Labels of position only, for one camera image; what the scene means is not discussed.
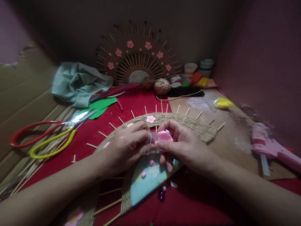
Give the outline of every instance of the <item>yellow scissors handle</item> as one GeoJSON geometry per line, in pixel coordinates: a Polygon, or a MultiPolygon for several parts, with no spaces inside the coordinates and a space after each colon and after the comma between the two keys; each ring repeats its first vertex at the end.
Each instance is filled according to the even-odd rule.
{"type": "Polygon", "coordinates": [[[64,150],[64,149],[71,143],[71,141],[72,141],[72,139],[73,139],[73,137],[74,137],[74,135],[75,135],[75,133],[76,133],[76,130],[73,130],[73,129],[74,129],[74,127],[70,127],[67,131],[62,132],[62,133],[60,133],[59,135],[57,135],[57,136],[55,136],[55,137],[52,137],[52,138],[50,138],[49,140],[46,140],[46,141],[42,142],[41,144],[39,144],[38,146],[34,147],[34,148],[30,151],[30,157],[32,157],[33,159],[45,159],[45,158],[49,158],[49,157],[51,157],[51,156],[54,156],[54,155],[60,153],[62,150],[64,150]],[[62,137],[62,136],[66,135],[67,133],[70,133],[70,132],[71,132],[71,134],[70,134],[70,137],[69,137],[69,139],[67,140],[67,142],[64,144],[63,147],[61,147],[61,148],[58,149],[57,151],[55,151],[55,152],[53,152],[53,153],[50,153],[50,154],[47,154],[47,155],[36,155],[36,154],[35,154],[35,153],[37,152],[37,150],[39,150],[42,146],[44,146],[44,145],[50,143],[51,141],[54,141],[54,140],[56,140],[56,139],[62,137]]]}

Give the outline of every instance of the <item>pink glue gun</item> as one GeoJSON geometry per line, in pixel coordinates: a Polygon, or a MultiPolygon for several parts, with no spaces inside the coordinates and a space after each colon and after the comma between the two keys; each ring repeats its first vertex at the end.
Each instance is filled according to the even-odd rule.
{"type": "Polygon", "coordinates": [[[252,127],[253,151],[260,155],[264,175],[270,176],[268,159],[279,159],[298,173],[301,173],[301,158],[297,157],[271,137],[270,129],[263,123],[252,127]]]}

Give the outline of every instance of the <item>scissors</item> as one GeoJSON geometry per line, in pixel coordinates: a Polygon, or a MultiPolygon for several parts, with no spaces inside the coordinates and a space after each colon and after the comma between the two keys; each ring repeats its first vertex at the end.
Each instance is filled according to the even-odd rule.
{"type": "Polygon", "coordinates": [[[42,122],[37,122],[37,123],[33,123],[31,125],[28,125],[22,129],[20,129],[18,132],[15,133],[15,135],[11,138],[10,140],[10,145],[13,146],[14,148],[23,148],[23,147],[27,147],[32,145],[33,143],[38,142],[39,140],[41,140],[42,138],[46,137],[47,135],[49,135],[50,133],[52,133],[53,131],[55,131],[57,128],[61,127],[61,126],[69,126],[68,130],[66,130],[65,132],[60,133],[59,135],[56,135],[55,137],[52,137],[44,142],[42,142],[41,144],[37,145],[36,147],[34,147],[31,152],[30,152],[30,157],[33,159],[45,159],[45,158],[49,158],[53,155],[56,155],[58,153],[60,153],[62,150],[64,150],[72,141],[76,130],[74,130],[74,126],[84,120],[86,120],[87,118],[89,118],[91,115],[93,115],[95,112],[97,112],[97,110],[89,110],[86,111],[84,113],[81,113],[80,115],[74,117],[73,119],[71,119],[70,121],[42,121],[42,122]],[[41,136],[39,136],[38,138],[26,143],[26,144],[17,144],[17,141],[19,140],[20,136],[26,132],[29,129],[32,129],[36,126],[39,125],[43,125],[43,124],[57,124],[55,125],[53,128],[47,130],[45,133],[43,133],[41,136]],[[37,152],[38,149],[40,149],[42,146],[50,143],[51,141],[54,141],[68,133],[70,133],[70,137],[68,138],[67,142],[65,143],[65,145],[63,147],[61,147],[60,149],[58,149],[57,151],[47,154],[47,155],[36,155],[35,153],[37,152]]]}

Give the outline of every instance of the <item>light blue fabric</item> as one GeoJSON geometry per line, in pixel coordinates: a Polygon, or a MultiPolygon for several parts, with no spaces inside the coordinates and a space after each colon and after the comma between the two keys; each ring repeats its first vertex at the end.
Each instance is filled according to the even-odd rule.
{"type": "Polygon", "coordinates": [[[160,154],[150,154],[143,156],[133,173],[131,184],[131,205],[134,206],[144,199],[149,193],[155,190],[160,184],[171,177],[183,166],[177,158],[173,159],[173,171],[169,173],[166,165],[160,165],[160,154]],[[150,161],[154,160],[154,165],[150,166],[150,161]],[[146,177],[141,178],[141,173],[145,171],[146,177]]]}
{"type": "Polygon", "coordinates": [[[93,94],[107,91],[112,85],[113,79],[94,67],[79,62],[63,62],[56,72],[52,94],[74,103],[74,107],[86,108],[93,94]]]}

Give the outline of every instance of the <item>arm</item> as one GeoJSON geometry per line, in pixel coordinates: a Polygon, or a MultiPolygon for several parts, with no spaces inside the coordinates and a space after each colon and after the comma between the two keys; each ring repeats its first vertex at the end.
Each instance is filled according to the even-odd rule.
{"type": "Polygon", "coordinates": [[[2,225],[48,225],[77,195],[100,180],[123,172],[144,153],[144,122],[119,131],[102,151],[53,174],[0,203],[2,225]]]}
{"type": "Polygon", "coordinates": [[[157,147],[162,151],[160,163],[166,163],[169,171],[171,153],[223,188],[261,225],[301,224],[301,196],[219,158],[192,130],[175,120],[167,120],[158,131],[165,129],[170,130],[175,142],[158,142],[157,147]]]}

